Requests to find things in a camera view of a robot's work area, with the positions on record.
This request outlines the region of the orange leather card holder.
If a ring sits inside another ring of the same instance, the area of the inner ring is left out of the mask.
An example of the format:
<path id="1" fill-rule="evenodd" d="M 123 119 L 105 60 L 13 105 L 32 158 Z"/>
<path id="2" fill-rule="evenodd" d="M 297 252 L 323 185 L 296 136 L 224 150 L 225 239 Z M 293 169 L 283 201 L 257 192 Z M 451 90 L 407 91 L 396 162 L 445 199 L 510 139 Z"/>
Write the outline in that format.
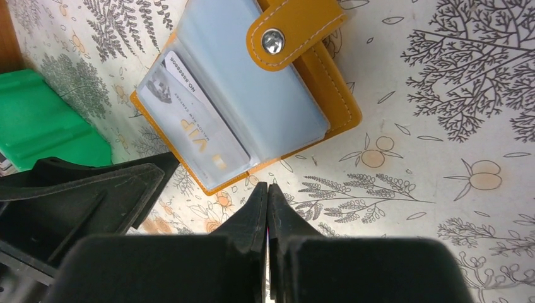
<path id="1" fill-rule="evenodd" d="M 345 19 L 337 1 L 186 2 L 157 59 L 166 51 L 180 56 L 253 158 L 243 174 L 210 191 L 171 150 L 206 194 L 361 122 L 362 113 L 322 42 Z M 136 90 L 131 101 L 169 147 Z"/>

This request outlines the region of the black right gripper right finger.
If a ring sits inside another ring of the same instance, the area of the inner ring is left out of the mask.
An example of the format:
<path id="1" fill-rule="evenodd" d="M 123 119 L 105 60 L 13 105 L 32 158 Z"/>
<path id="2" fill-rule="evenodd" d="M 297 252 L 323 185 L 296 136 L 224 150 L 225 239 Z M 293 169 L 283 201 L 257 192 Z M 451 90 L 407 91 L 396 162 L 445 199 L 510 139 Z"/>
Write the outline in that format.
<path id="1" fill-rule="evenodd" d="M 277 184 L 268 187 L 267 232 L 270 296 L 275 302 L 293 302 L 298 266 L 293 261 L 291 249 L 304 239 L 323 235 L 290 206 Z"/>

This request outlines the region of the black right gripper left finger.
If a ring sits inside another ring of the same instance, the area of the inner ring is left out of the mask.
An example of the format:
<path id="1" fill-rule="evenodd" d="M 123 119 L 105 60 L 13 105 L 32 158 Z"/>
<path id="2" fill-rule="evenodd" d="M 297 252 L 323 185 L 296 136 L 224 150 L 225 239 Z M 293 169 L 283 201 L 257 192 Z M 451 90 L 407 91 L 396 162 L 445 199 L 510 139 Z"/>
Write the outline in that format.
<path id="1" fill-rule="evenodd" d="M 245 204 L 211 235 L 223 236 L 228 250 L 223 267 L 225 302 L 266 300 L 268 184 L 259 182 Z"/>

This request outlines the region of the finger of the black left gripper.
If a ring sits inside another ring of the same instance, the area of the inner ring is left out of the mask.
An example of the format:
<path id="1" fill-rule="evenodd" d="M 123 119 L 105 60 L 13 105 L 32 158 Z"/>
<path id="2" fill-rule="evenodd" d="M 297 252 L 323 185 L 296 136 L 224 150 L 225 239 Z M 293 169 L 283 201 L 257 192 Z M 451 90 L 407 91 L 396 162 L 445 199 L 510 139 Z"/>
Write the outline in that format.
<path id="1" fill-rule="evenodd" d="M 155 192 L 150 196 L 147 204 L 135 219 L 132 227 L 138 229 L 146 220 L 149 212 L 154 207 L 165 186 L 173 176 L 180 162 L 171 152 L 161 153 L 150 157 L 131 160 L 123 163 L 112 164 L 105 167 L 92 167 L 67 162 L 57 157 L 49 157 L 38 160 L 32 168 L 32 176 L 36 178 L 35 183 L 39 186 L 50 186 L 65 182 L 77 181 L 85 177 L 93 177 L 107 172 L 125 169 L 136 165 L 152 163 L 164 172 L 162 181 L 156 187 Z"/>

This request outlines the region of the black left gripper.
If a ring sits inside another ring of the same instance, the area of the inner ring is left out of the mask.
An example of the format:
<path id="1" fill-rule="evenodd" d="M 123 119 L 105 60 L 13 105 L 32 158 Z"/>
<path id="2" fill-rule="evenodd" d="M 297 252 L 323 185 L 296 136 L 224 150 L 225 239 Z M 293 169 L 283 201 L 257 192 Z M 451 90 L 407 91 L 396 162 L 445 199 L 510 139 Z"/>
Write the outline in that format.
<path id="1" fill-rule="evenodd" d="M 146 163 L 57 185 L 30 171 L 1 178 L 1 302 L 41 302 L 72 246 L 125 234 L 162 181 Z"/>

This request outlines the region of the silver VIP card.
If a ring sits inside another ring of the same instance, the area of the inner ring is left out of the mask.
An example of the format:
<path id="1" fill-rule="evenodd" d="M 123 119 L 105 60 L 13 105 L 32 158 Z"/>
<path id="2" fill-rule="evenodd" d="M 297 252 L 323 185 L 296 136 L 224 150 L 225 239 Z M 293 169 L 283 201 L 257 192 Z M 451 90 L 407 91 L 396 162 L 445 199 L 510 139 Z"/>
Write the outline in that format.
<path id="1" fill-rule="evenodd" d="M 250 168 L 253 158 L 175 51 L 157 59 L 136 94 L 169 148 L 205 189 Z"/>

